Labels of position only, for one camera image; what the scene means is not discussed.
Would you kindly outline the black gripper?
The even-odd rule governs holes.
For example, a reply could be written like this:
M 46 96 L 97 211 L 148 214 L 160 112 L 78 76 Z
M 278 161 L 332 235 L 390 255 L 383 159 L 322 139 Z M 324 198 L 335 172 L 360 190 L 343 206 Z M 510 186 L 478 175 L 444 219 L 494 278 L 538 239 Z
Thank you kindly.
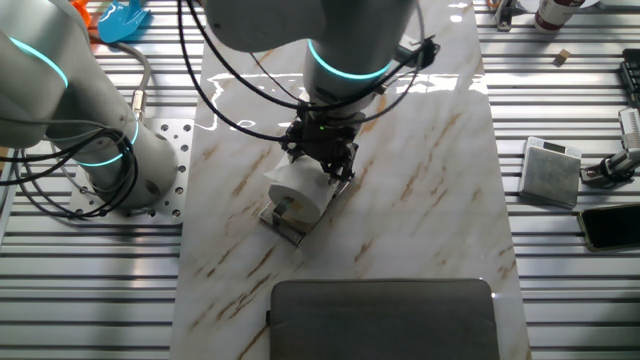
M 347 182 L 354 176 L 353 163 L 359 145 L 353 143 L 358 129 L 354 126 L 330 127 L 315 120 L 296 120 L 289 127 L 281 143 L 289 163 L 308 155 L 328 158 L 323 171 L 331 179 Z

